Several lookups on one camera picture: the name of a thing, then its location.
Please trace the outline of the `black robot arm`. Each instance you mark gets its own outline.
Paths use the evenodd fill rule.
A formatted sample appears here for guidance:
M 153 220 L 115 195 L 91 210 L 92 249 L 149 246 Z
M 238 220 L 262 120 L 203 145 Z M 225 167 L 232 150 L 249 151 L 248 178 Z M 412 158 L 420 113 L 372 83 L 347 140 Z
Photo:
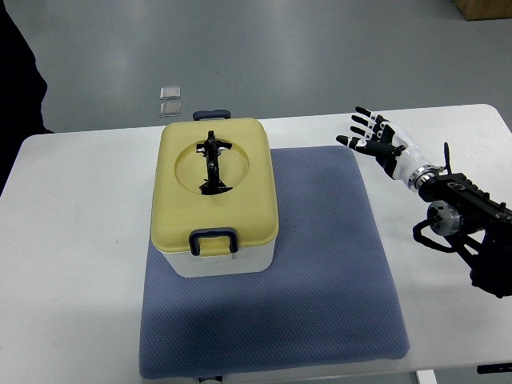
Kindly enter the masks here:
M 496 203 L 464 174 L 426 175 L 418 195 L 430 205 L 413 227 L 416 242 L 456 253 L 471 284 L 497 298 L 511 295 L 511 210 Z

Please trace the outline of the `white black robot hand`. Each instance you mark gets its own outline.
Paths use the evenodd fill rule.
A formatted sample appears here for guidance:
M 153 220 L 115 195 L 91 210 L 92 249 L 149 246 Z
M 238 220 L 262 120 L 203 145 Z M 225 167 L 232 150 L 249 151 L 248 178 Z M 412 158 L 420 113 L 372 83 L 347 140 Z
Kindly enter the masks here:
M 438 174 L 438 168 L 422 156 L 419 146 L 398 124 L 360 106 L 351 119 L 353 134 L 339 135 L 337 142 L 375 158 L 393 180 L 403 181 L 416 192 L 425 180 Z

